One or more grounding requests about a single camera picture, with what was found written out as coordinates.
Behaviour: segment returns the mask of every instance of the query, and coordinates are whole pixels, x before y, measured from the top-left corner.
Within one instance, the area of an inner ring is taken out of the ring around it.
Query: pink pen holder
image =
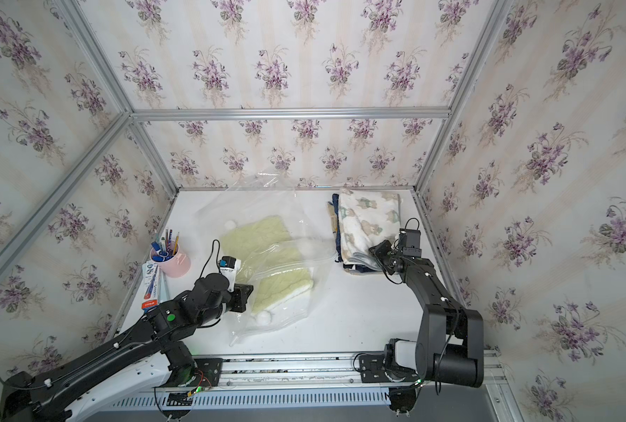
[[[151,249],[149,257],[153,257],[155,255],[156,251]],[[189,268],[191,268],[191,259],[189,259],[189,256],[182,252],[181,249],[178,249],[177,253],[174,254],[172,258],[167,261],[157,262],[156,264],[158,264],[168,277],[178,278],[189,271]]]

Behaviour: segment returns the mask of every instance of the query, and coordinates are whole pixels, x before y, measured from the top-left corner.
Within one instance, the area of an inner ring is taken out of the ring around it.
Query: transparent plastic bag
[[[323,291],[335,253],[332,241],[302,238],[251,254],[236,282],[251,284],[254,291],[247,310],[236,315],[230,345],[307,317]]]
[[[310,223],[295,184],[275,171],[237,181],[196,216],[205,239],[218,239],[224,255],[241,260],[277,242],[328,238]]]

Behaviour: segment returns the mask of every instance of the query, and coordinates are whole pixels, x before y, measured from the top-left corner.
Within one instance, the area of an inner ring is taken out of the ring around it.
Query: folded towel
[[[390,192],[353,191],[339,195],[341,257],[347,265],[359,264],[380,271],[369,248],[391,243],[400,232],[400,196]]]
[[[337,254],[339,256],[336,262],[342,263],[343,259],[341,258],[341,232],[339,231],[339,194],[338,193],[333,194],[332,202],[327,203],[327,205],[332,207],[330,215],[332,217],[333,232],[337,240]],[[343,265],[343,271],[346,271],[349,274],[361,275],[361,274],[373,274],[376,272],[374,269],[371,269],[366,266],[361,266],[359,264],[349,265],[349,264],[342,263],[342,265]]]

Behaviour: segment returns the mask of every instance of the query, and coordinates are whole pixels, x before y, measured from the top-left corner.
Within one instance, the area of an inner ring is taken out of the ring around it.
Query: toothpaste tube
[[[146,313],[149,309],[158,306],[162,272],[155,262],[147,261],[142,265],[142,273],[144,274],[144,285],[147,286],[142,302],[142,309]]]

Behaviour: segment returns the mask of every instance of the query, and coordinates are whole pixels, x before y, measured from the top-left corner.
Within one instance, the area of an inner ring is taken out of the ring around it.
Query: black cable
[[[407,222],[404,224],[404,228],[405,228],[405,229],[407,228],[407,225],[409,224],[409,222],[410,222],[411,220],[416,220],[416,224],[417,224],[416,229],[417,229],[417,230],[421,228],[421,222],[419,222],[419,219],[418,219],[418,218],[416,218],[416,217],[412,217],[412,218],[410,218],[409,220],[407,220]]]
[[[363,355],[364,356],[369,356],[368,353],[358,353],[358,354],[355,355],[355,357],[353,358],[353,369],[355,369],[355,361],[358,360],[358,358],[360,356],[363,356]]]
[[[219,321],[221,321],[222,319],[217,319],[217,322],[214,324],[210,324],[210,325],[201,325],[200,327],[197,328],[210,328],[210,327],[214,327],[215,325],[219,324]]]
[[[212,259],[212,254],[215,253],[215,242],[217,242],[217,272],[220,272],[219,270],[219,249],[221,248],[221,243],[219,243],[219,241],[217,239],[212,241],[212,249],[210,249],[210,256],[207,257],[207,261],[205,261],[205,265],[203,266],[203,269],[200,271],[200,277],[203,277],[203,273],[205,272],[205,266],[207,266],[207,263],[210,262],[210,259]]]
[[[440,392],[442,391],[442,381],[438,381],[437,376],[439,375],[439,369],[440,369],[440,366],[442,364],[442,358],[444,358],[444,355],[447,353],[447,345],[451,341],[453,333],[458,328],[458,319],[459,319],[459,316],[460,316],[459,308],[454,307],[453,304],[449,300],[447,300],[447,303],[450,304],[456,310],[456,318],[453,320],[452,332],[449,333],[449,337],[447,337],[447,341],[444,342],[444,347],[442,348],[442,353],[440,353],[440,359],[437,360],[437,362],[435,363],[437,365],[437,367],[435,368],[435,370],[433,372],[433,378],[435,379],[435,393],[438,396],[439,396]]]

